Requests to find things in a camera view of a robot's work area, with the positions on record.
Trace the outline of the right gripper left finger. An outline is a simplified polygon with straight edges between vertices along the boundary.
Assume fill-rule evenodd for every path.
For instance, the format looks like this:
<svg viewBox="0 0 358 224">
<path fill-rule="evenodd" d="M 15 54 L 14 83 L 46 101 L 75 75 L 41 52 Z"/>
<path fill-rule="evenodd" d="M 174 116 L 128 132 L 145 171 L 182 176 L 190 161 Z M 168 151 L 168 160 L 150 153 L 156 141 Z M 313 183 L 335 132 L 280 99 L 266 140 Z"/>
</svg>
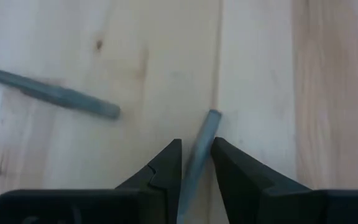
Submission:
<svg viewBox="0 0 358 224">
<path fill-rule="evenodd" d="M 181 190 L 182 141 L 174 139 L 146 166 L 118 185 L 134 204 L 124 210 L 126 223 L 176 224 Z"/>
</svg>

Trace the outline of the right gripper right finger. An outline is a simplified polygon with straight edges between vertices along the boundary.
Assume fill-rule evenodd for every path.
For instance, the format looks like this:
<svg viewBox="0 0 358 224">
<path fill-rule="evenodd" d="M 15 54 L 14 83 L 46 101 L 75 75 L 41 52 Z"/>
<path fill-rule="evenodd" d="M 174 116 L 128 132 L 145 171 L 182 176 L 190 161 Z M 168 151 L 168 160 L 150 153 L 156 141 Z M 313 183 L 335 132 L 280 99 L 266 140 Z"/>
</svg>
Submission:
<svg viewBox="0 0 358 224">
<path fill-rule="evenodd" d="M 304 185 L 216 137 L 211 148 L 219 190 L 230 223 L 312 223 Z"/>
</svg>

